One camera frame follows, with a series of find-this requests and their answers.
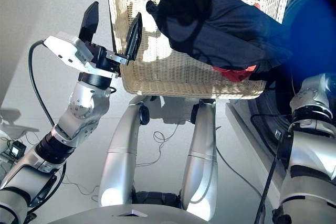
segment white floor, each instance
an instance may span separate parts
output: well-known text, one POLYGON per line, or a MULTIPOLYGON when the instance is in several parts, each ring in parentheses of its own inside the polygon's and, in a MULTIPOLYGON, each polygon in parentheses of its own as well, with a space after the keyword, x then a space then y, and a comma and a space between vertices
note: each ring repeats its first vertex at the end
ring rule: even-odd
MULTIPOLYGON (((100 7, 100 23, 93 42, 111 49, 108 0, 0 0, 0 114, 5 123, 12 121, 14 125, 35 128, 40 139, 50 131, 31 88, 28 49, 33 42, 55 35, 60 30, 78 34, 83 13, 93 1, 98 1, 100 7)), ((56 121, 67 107, 78 72, 63 65, 46 48, 39 48, 34 54, 34 73, 41 96, 56 121)), ((111 96, 109 112, 101 119, 90 139, 68 159, 69 179, 89 190, 100 183, 111 136, 133 97, 124 91, 121 79, 113 80, 112 84, 118 91, 111 96)), ((153 117, 164 118, 151 119, 147 126, 140 128, 138 162, 156 159, 159 153, 158 144, 152 138, 153 132, 159 130, 165 136, 171 135, 176 127, 172 122, 180 118, 189 119, 195 103, 178 98, 168 98, 165 102, 166 107, 152 111, 153 117)), ((235 169, 252 183, 256 182, 253 167, 225 116, 225 102, 222 100, 217 104, 216 124, 222 126, 217 131, 218 148, 235 169)), ((152 166, 136 169, 136 189, 178 193, 192 134, 193 125, 188 122, 180 125, 163 147, 161 159, 152 166)), ((37 142, 33 133, 28 132, 27 136, 31 142, 37 142)), ((220 159, 218 163, 218 203, 212 223, 252 223, 259 203, 258 196, 220 159)), ((32 223, 47 223, 97 207, 91 199, 92 195, 82 195, 74 185, 62 185, 54 197, 38 210, 38 218, 32 223)), ((266 223, 271 223, 269 215, 266 223)))

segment wire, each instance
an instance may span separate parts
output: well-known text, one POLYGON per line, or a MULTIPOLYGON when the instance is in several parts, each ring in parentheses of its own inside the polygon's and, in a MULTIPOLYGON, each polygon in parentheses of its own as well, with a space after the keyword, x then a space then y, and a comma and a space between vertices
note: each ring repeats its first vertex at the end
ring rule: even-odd
POLYGON ((35 145, 35 144, 33 144, 33 143, 31 143, 30 141, 29 141, 29 139, 28 139, 28 137, 27 137, 27 132, 25 132, 25 137, 26 137, 26 140, 27 140, 27 142, 30 144, 30 145, 35 145))
POLYGON ((260 223, 259 221, 260 221, 260 217, 262 215, 262 211, 265 210, 265 200, 266 200, 269 185, 271 184, 271 180, 272 180, 273 173, 274 173, 276 165, 277 165, 277 156, 274 157, 271 168, 269 170, 268 177, 267 177, 267 180, 266 180, 266 184, 265 184, 265 187, 264 187, 264 191, 262 192, 262 197, 261 197, 259 207, 258 207, 258 211, 257 211, 257 214, 256 214, 256 218, 254 220, 254 224, 259 224, 260 223))
POLYGON ((85 186, 83 186, 81 184, 77 184, 77 183, 71 182, 70 179, 69 179, 69 177, 68 177, 68 175, 65 175, 65 177, 67 178, 68 182, 62 182, 62 184, 65 184, 65 185, 75 185, 78 188, 79 192, 81 194, 85 195, 85 196, 89 196, 89 195, 93 194, 94 190, 99 187, 99 185, 96 185, 91 191, 89 191, 85 186), (80 187, 84 188, 88 193, 86 194, 86 193, 82 192, 82 190, 80 189, 80 187))
POLYGON ((159 161, 159 159, 161 158, 161 149, 163 148, 164 144, 165 144, 169 139, 171 139, 171 138, 173 137, 173 135, 175 134, 175 132, 176 132, 178 126, 180 125, 180 123, 181 123, 181 122, 184 122, 184 121, 186 121, 186 122, 190 122, 190 123, 191 123, 191 121, 189 121, 189 120, 185 120, 185 119, 181 119, 181 120, 179 120, 178 123, 177 123, 177 126, 176 126, 176 128, 175 128, 175 130, 174 130, 174 132, 173 132, 169 137, 165 137, 164 134, 163 134, 162 132, 160 132, 160 131, 155 131, 155 132, 153 133, 153 139, 154 139, 154 141, 156 141, 157 143, 160 144, 160 145, 159 145, 159 156, 158 156, 158 158, 157 158, 155 161, 153 161, 153 162, 149 162, 149 163, 140 163, 140 164, 136 164, 135 166, 136 166, 136 167, 150 166, 150 165, 155 164, 157 161, 159 161))
POLYGON ((6 175, 6 174, 7 174, 7 171, 6 171, 6 169, 2 166, 2 162, 0 163, 0 166, 1 166, 2 170, 4 170, 5 175, 6 175))
POLYGON ((227 167, 230 168, 230 170, 232 170, 232 172, 234 172, 236 175, 238 175, 247 185, 249 185, 256 193, 257 195, 259 196, 259 198, 261 198, 261 193, 259 192, 259 190, 254 186, 252 185, 246 178, 244 178, 241 174, 239 174, 237 171, 235 171, 230 165, 229 163, 224 159, 224 157, 222 156, 222 154, 220 153, 218 147, 216 147, 217 149, 217 152, 219 154, 219 156, 221 157, 221 159, 223 160, 223 162, 227 165, 227 167))
POLYGON ((292 88, 293 88, 293 93, 294 93, 294 95, 296 95, 296 93, 295 93, 295 88, 294 88, 294 84, 293 84, 293 74, 291 74, 291 79, 292 79, 292 88))
POLYGON ((116 93, 117 89, 114 87, 110 87, 110 89, 112 90, 110 94, 116 93))
POLYGON ((62 184, 62 181, 64 179, 66 170, 67 170, 67 163, 65 162, 64 165, 63 165, 62 175, 61 175, 57 185, 53 189, 53 191, 39 205, 37 205, 36 207, 29 210, 27 215, 30 215, 32 212, 35 212, 37 209, 39 209, 42 205, 44 205, 54 195, 54 193, 57 191, 58 187, 62 184))
POLYGON ((53 121, 53 119, 51 118, 46 106, 44 105, 43 101, 42 101, 42 98, 37 90, 37 87, 36 87, 36 84, 35 84, 35 79, 34 79, 34 74, 33 74, 33 52, 34 52, 34 49, 37 47, 37 46, 40 46, 40 45, 44 45, 43 42, 45 40, 39 40, 37 42, 35 42, 34 44, 32 44, 32 46, 30 47, 29 49, 29 54, 28 54, 28 67, 29 67, 29 76, 30 76, 30 80, 32 82, 32 85, 33 85, 33 89, 34 89, 34 92, 35 92, 35 95, 44 111, 44 113, 46 114, 50 124, 52 127, 54 127, 55 123, 53 121))
POLYGON ((97 202, 97 203, 98 203, 98 195, 92 195, 92 196, 91 196, 91 199, 92 199, 94 202, 97 202))
POLYGON ((253 127, 256 129, 256 131, 258 132, 258 134, 261 137, 262 142, 264 143, 264 145, 266 146, 266 148, 269 150, 269 152, 272 154, 272 156, 275 156, 275 152, 272 150, 272 148, 269 146, 269 144, 267 143, 266 139, 264 138, 264 135, 261 133, 259 127, 257 126, 257 124, 255 123, 255 121, 253 120, 253 118, 257 117, 257 116, 267 116, 270 118, 276 118, 276 117, 282 117, 282 116, 291 116, 291 115, 268 115, 268 114, 254 114, 250 117, 250 121, 251 124, 253 125, 253 127))

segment white wicker basket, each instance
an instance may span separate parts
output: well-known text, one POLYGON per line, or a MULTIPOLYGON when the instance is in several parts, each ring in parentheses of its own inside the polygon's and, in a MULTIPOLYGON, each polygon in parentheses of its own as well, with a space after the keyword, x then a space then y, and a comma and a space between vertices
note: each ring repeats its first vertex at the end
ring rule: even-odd
MULTIPOLYGON (((121 67, 124 88, 134 94, 194 98, 252 99, 264 90, 264 81, 230 82, 212 66, 172 50, 146 12, 148 0, 109 0, 111 21, 118 52, 125 49, 125 37, 138 12, 142 14, 142 42, 136 61, 121 67)), ((282 22, 287 0, 243 0, 282 22)))

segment dark blue garment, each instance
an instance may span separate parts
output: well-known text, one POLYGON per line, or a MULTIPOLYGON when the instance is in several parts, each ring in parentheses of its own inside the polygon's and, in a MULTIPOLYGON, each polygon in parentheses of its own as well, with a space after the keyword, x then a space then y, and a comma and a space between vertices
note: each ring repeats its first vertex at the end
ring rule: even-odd
POLYGON ((146 10, 176 51, 229 70, 267 72, 291 52, 285 26, 241 0, 148 1, 146 10))

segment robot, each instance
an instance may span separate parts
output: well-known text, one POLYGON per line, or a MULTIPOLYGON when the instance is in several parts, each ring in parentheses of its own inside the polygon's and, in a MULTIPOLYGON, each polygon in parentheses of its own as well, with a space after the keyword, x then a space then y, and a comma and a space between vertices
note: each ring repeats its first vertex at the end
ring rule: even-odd
MULTIPOLYGON (((50 193, 66 159, 96 129, 109 109, 110 88, 119 65, 135 60, 142 20, 133 20, 124 54, 93 44, 98 3, 86 11, 79 37, 59 33, 35 43, 45 45, 65 64, 81 71, 68 108, 51 131, 10 170, 0 187, 0 223, 29 223, 50 193)), ((336 78, 320 74, 306 79, 290 102, 292 124, 278 147, 277 158, 287 169, 279 208, 273 222, 333 223, 336 220, 336 127, 328 94, 336 78)), ((129 103, 112 137, 99 191, 99 208, 52 223, 209 223, 216 207, 217 158, 213 99, 194 107, 194 135, 180 195, 135 192, 133 178, 140 125, 149 122, 149 97, 129 103)))

